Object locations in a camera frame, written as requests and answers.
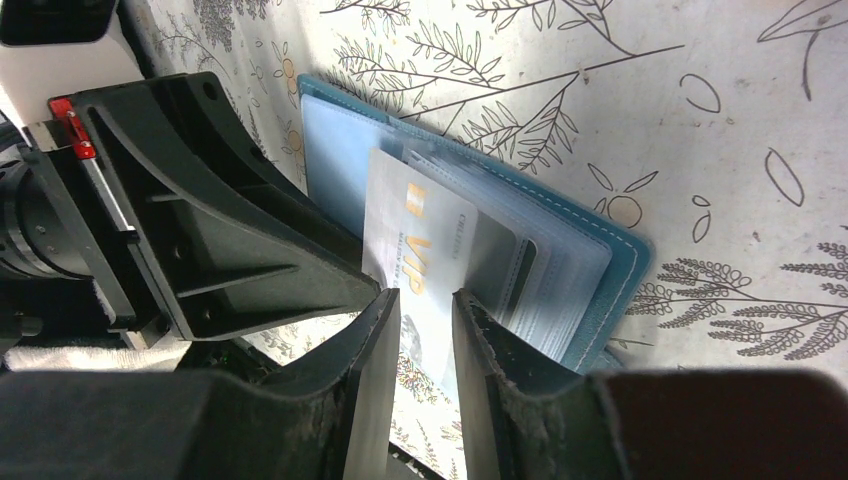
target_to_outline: red part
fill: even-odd
[[[55,98],[48,102],[50,110],[57,120],[62,122],[68,135],[71,138],[71,145],[74,147],[74,153],[80,160],[89,160],[97,157],[97,152],[94,150],[94,145],[91,143],[88,133],[82,126],[82,122],[74,112],[74,107],[71,101],[67,98]]]

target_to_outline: leaf drawing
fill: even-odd
[[[300,106],[300,96],[297,90],[297,75],[295,75],[294,62],[286,55],[289,53],[289,42],[283,42],[283,48],[277,46],[277,42],[271,42],[271,49],[274,51],[274,57],[280,68],[274,70],[274,78],[280,78],[286,85],[286,94],[289,98],[289,103],[292,104],[295,110]]]
[[[709,207],[710,201],[700,195],[694,195],[692,197],[692,204],[698,207]]]
[[[810,338],[797,350],[786,355],[787,360],[804,360],[815,357],[835,347],[836,344],[848,338],[848,325],[845,324],[845,314],[835,313],[822,319],[816,325],[816,330]]]
[[[692,228],[692,241],[695,243],[700,243],[704,237],[710,233],[710,223],[712,223],[713,216],[710,212],[707,212],[704,216],[698,219],[695,222],[695,227]]]
[[[521,14],[524,18],[529,17],[541,32],[545,28],[552,28],[557,23],[557,2],[561,1],[570,8],[572,18],[559,24],[557,30],[570,30],[582,25],[589,25],[595,32],[601,35],[610,45],[626,55],[633,55],[621,48],[612,39],[605,10],[612,4],[612,0],[497,0],[489,5],[484,0],[474,0],[466,7],[475,12],[479,18],[489,17],[495,25],[495,33],[500,33],[509,27],[515,18]]]
[[[704,78],[701,77],[700,75],[695,75],[694,73],[687,73],[686,75],[683,75],[682,77],[680,77],[680,82],[679,82],[680,87],[683,87],[683,81],[686,80],[687,78],[691,78],[691,79],[693,79],[692,82],[697,82],[698,84],[706,87],[709,90],[710,95],[713,97],[713,101],[714,101],[714,105],[712,105],[712,104],[709,104],[709,103],[698,103],[698,102],[693,101],[691,98],[686,97],[686,101],[689,102],[689,105],[692,105],[693,107],[697,108],[698,110],[702,110],[702,111],[708,112],[708,113],[719,113],[719,112],[721,112],[721,97],[718,96],[718,92],[716,92],[716,90],[715,90],[715,88],[713,88],[712,84],[710,84],[710,82],[704,80]]]
[[[216,72],[223,72],[227,79],[230,78],[230,73],[224,68],[224,65],[218,60],[211,50],[206,48],[200,34],[195,29],[191,20],[185,15],[181,16],[181,21],[168,12],[169,29],[159,30],[154,34],[153,46],[156,52],[160,55],[179,56],[183,64],[189,66],[189,57],[194,61],[196,71],[204,71],[210,67],[215,68]]]
[[[848,22],[842,0],[801,0],[763,30],[758,42],[768,42],[801,33],[814,33]]]
[[[262,152],[262,156],[268,158],[268,150],[265,148],[265,144],[262,142],[262,136],[259,134],[259,128],[256,125],[256,119],[253,117],[253,109],[250,106],[247,107],[247,115],[250,119],[250,138],[253,139],[253,143],[259,147],[259,151]]]
[[[404,352],[398,355],[397,381],[412,393],[418,403],[435,405],[439,399],[439,387]]]
[[[427,458],[427,463],[438,475],[444,476],[444,474],[439,470],[439,460],[436,456],[436,451],[433,449],[433,445],[430,443],[430,439],[427,438],[427,431],[424,429],[424,425],[421,424],[421,420],[415,420],[415,423],[418,424],[418,429],[421,430],[421,438],[424,441],[424,451],[426,452],[425,457]]]
[[[607,209],[607,197],[604,197],[598,200],[598,203],[595,204],[594,210],[598,213],[604,213],[604,210]]]
[[[600,186],[604,188],[604,190],[613,191],[612,182],[610,182],[609,177],[606,176],[604,172],[601,171],[600,168],[592,165],[589,165],[589,171],[592,172],[592,176],[595,177],[595,180],[598,182]]]
[[[518,157],[519,170],[529,170],[534,175],[539,173],[537,164],[545,168],[554,163],[562,165],[562,151],[573,153],[568,132],[577,131],[574,121],[563,110],[565,92],[576,79],[574,76],[523,124],[513,123],[515,116],[503,104],[498,104],[499,110],[504,113],[503,119],[493,108],[484,107],[484,124],[473,120],[463,124],[463,131],[470,140],[463,138],[460,141],[482,147],[481,150],[502,161]]]
[[[339,58],[339,66],[352,81],[332,78],[337,86],[348,91],[357,91],[360,98],[384,110],[401,111],[406,95],[413,96],[412,106],[426,110],[423,102],[424,92],[437,81],[461,83],[469,86],[499,91],[492,84],[503,79],[504,75],[495,74],[501,57],[492,59],[483,65],[480,60],[480,33],[475,32],[474,44],[466,45],[459,25],[454,34],[420,23],[421,32],[407,36],[415,46],[413,57],[423,56],[425,61],[436,62],[432,73],[416,66],[410,58],[396,61],[383,50],[382,45],[365,40],[365,44],[342,37],[342,45],[334,52]]]
[[[769,180],[784,198],[796,207],[804,204],[804,186],[801,185],[792,167],[771,147],[766,155],[765,168]]]
[[[627,188],[624,189],[624,193],[633,193],[636,190],[639,190],[640,188],[648,185],[649,183],[654,181],[654,178],[656,178],[658,173],[660,173],[660,172],[658,170],[655,170],[655,171],[645,175],[644,177],[640,178],[639,180],[636,180],[635,182],[631,183],[630,185],[627,186]]]
[[[608,67],[610,65],[615,65],[615,64],[621,63],[621,62],[635,60],[637,58],[642,58],[642,57],[646,57],[646,56],[650,56],[650,55],[656,55],[656,54],[659,54],[659,53],[669,52],[669,51],[676,50],[678,48],[683,48],[683,47],[684,47],[684,45],[676,45],[676,46],[672,46],[672,47],[666,47],[666,48],[662,48],[662,49],[658,49],[658,50],[653,50],[653,51],[650,51],[650,52],[641,53],[641,54],[638,54],[638,55],[627,56],[627,57],[624,57],[624,58],[620,58],[618,60],[613,60],[613,61],[610,61],[610,62],[603,62],[603,63],[599,63],[599,64],[596,64],[596,65],[591,65],[591,66],[588,66],[588,67],[585,67],[585,68],[578,68],[577,70],[572,70],[572,71],[565,72],[565,73],[559,73],[559,74],[556,74],[556,75],[551,75],[551,76],[543,78],[543,79],[529,81],[527,83],[515,85],[515,86],[509,87],[509,88],[501,89],[501,88],[489,87],[491,90],[494,90],[494,91],[490,91],[490,92],[486,92],[486,93],[480,93],[478,95],[469,96],[469,97],[466,97],[466,98],[461,99],[461,100],[440,103],[439,105],[433,106],[433,107],[424,108],[422,106],[422,107],[419,107],[419,109],[414,111],[414,112],[401,115],[400,118],[401,119],[412,118],[412,119],[415,119],[415,120],[420,120],[421,116],[424,115],[425,113],[433,113],[433,112],[437,112],[439,110],[443,110],[443,109],[446,109],[446,108],[456,107],[458,105],[459,108],[454,112],[454,117],[449,122],[448,128],[445,129],[445,133],[443,133],[443,135],[444,135],[444,134],[447,134],[447,130],[450,128],[451,125],[453,125],[454,121],[459,116],[459,114],[462,112],[462,110],[465,108],[465,106],[468,105],[472,101],[482,100],[484,98],[492,97],[492,96],[495,96],[495,95],[503,95],[503,94],[506,94],[506,93],[509,93],[509,92],[518,91],[518,90],[521,90],[521,89],[524,89],[524,88],[528,88],[528,87],[535,86],[535,85],[540,85],[540,84],[547,83],[547,82],[561,81],[563,79],[570,79],[569,80],[569,85],[570,85],[571,82],[576,80],[578,75],[581,75],[584,72],[588,72],[590,70],[597,70],[597,69]],[[567,116],[566,116],[566,118],[563,119],[564,122],[568,122],[568,120],[569,120],[569,118]]]
[[[265,87],[265,81],[264,81],[265,72],[262,70],[261,66],[257,66],[253,63],[252,58],[249,59],[249,62],[250,62],[250,68],[252,70],[250,72],[250,76],[256,78],[256,81],[259,83],[259,86],[262,88],[262,91],[265,92],[265,94],[267,95],[268,89]]]
[[[798,34],[811,33],[804,51],[801,70],[801,87],[808,101],[813,100],[809,81],[810,51],[819,35],[825,30],[848,23],[848,8],[843,0],[801,0],[779,20],[763,30],[757,43],[779,40]]]
[[[845,285],[842,285],[842,284],[839,284],[839,283],[834,284],[834,283],[827,282],[827,283],[822,283],[821,287],[822,287],[822,290],[824,290],[825,292],[827,292],[831,295],[837,295],[840,298],[848,298],[848,287],[846,287]]]
[[[348,9],[359,10],[363,30],[377,34],[377,21],[382,25],[383,34],[389,37],[397,33],[397,27],[409,25],[408,0],[338,0],[335,8],[320,12],[321,15],[342,12]]]
[[[837,281],[848,278],[848,246],[821,242],[818,250],[839,263],[787,264],[781,269]],[[748,343],[737,351],[741,356],[783,354],[785,360],[804,360],[827,353],[848,339],[848,303],[802,302],[759,298],[745,291],[751,278],[728,264],[678,258],[662,265],[657,280],[689,288],[672,289],[662,284],[644,283],[628,308],[630,315],[672,315],[678,305],[687,306],[682,314],[659,324],[660,328],[681,328],[714,318],[727,311],[736,318],[717,318],[709,325],[715,331],[710,338]],[[848,299],[848,284],[827,282],[822,290],[840,299]],[[731,309],[727,305],[741,305]]]
[[[268,6],[271,0],[192,0],[195,18],[200,20],[203,32],[209,39],[212,47],[219,43],[223,45],[224,51],[233,50],[233,31],[235,22],[232,15],[233,10],[240,15],[247,15],[256,20],[265,20]]]
[[[772,334],[767,340],[759,345],[743,348],[739,350],[739,355],[743,357],[762,357],[765,355],[776,355],[789,350],[804,338],[804,332],[800,330],[784,330]]]
[[[448,480],[459,480],[459,472],[456,469],[456,460],[451,459],[451,470],[448,474]]]

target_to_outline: floral patterned tablecloth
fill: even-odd
[[[127,0],[159,74],[211,70],[305,189],[298,74],[644,234],[630,367],[848,381],[848,2]],[[250,336],[281,363],[349,317]],[[392,441],[464,478],[456,405],[402,356]]]

